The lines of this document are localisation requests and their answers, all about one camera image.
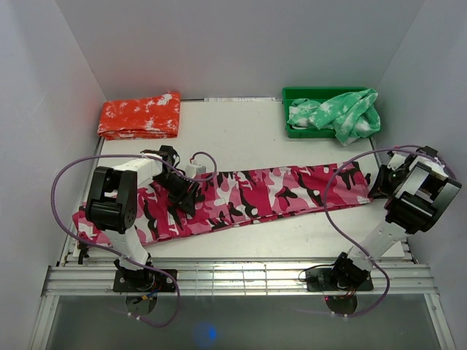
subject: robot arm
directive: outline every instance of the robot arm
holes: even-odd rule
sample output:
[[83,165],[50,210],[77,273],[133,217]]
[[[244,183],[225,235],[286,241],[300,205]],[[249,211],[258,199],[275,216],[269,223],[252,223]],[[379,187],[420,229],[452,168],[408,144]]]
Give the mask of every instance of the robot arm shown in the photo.
[[[113,247],[125,257],[152,266],[150,255],[141,245],[134,227],[137,210],[138,186],[155,180],[169,192],[174,206],[194,215],[198,182],[183,179],[169,167],[144,155],[157,157],[174,165],[177,152],[170,146],[159,151],[145,150],[142,157],[112,168],[99,166],[93,174],[86,203],[85,216],[96,228],[105,231]],[[153,275],[126,260],[116,260],[115,266],[125,281],[138,290],[153,286]]]
[[[432,158],[437,155],[430,147],[418,152]],[[396,242],[431,229],[461,188],[443,167],[427,158],[398,153],[390,156],[369,193],[372,198],[388,198],[385,219],[360,244],[371,259],[356,246],[342,252],[329,276],[331,285],[339,289],[357,289],[370,276],[371,260],[380,259]]]

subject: green tie-dye cloth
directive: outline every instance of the green tie-dye cloth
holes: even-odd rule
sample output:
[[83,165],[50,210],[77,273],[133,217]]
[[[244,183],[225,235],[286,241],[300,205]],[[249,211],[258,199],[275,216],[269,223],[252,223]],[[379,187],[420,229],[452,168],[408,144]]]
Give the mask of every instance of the green tie-dye cloth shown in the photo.
[[336,138],[348,145],[381,128],[378,112],[373,106],[377,96],[374,89],[368,89],[343,93],[322,104],[299,98],[289,108],[287,123],[294,128],[334,129]]

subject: black mounting plate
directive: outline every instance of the black mounting plate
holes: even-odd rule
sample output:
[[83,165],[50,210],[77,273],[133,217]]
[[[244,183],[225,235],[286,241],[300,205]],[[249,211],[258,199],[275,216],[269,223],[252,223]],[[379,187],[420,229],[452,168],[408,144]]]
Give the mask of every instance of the black mounting plate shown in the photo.
[[[335,292],[339,289],[335,288],[330,279],[329,273],[332,268],[311,268],[306,272],[306,290],[308,292]],[[358,288],[357,292],[366,292],[373,290],[373,281],[371,277],[364,281]]]
[[[170,276],[173,276],[174,279],[177,279],[177,270],[174,269],[168,269],[168,270],[162,270],[167,272]],[[163,275],[162,273],[159,272],[154,272],[150,271],[150,274],[152,274],[155,277],[155,280],[158,283],[158,293],[172,293],[175,292],[175,285],[173,280],[172,281],[167,281],[168,277]],[[114,278],[114,287],[112,290],[116,293],[141,293],[143,291],[137,289],[134,287],[132,284],[129,284],[127,281],[123,280],[123,275],[122,273],[117,270],[115,273],[115,278]]]

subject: glass panel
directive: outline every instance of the glass panel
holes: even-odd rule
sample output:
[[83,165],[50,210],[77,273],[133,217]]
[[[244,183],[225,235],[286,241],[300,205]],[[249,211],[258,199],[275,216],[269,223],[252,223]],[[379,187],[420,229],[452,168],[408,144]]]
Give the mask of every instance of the glass panel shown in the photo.
[[[358,296],[358,310],[377,296]],[[175,299],[160,296],[149,315],[161,322]],[[303,314],[327,311],[310,296],[182,297],[167,328],[155,329],[109,310],[124,297],[61,297],[47,349],[440,349],[423,295],[390,295],[354,319]]]

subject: white table surface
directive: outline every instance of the white table surface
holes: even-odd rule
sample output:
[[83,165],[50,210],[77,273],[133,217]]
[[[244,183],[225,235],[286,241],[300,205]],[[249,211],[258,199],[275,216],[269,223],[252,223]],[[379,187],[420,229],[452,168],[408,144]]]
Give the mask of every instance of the white table surface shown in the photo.
[[[138,154],[143,149],[173,146],[184,168],[199,150],[210,153],[219,171],[276,166],[313,166],[338,163],[371,149],[369,140],[343,147],[335,139],[289,139],[285,132],[282,102],[182,102],[179,135],[175,139],[105,141],[102,154]],[[100,166],[115,166],[124,160],[103,159]],[[210,160],[198,156],[198,163],[212,170]],[[363,173],[377,175],[377,162],[368,156],[360,160]],[[384,201],[332,211],[331,216],[346,233],[361,241],[384,217]],[[324,213],[305,214],[273,222],[235,227],[216,233],[174,239],[147,246],[155,258],[174,259],[310,259],[334,258],[351,243],[329,224]],[[90,249],[92,257],[109,253]],[[386,258],[404,256],[400,243],[386,252]]]

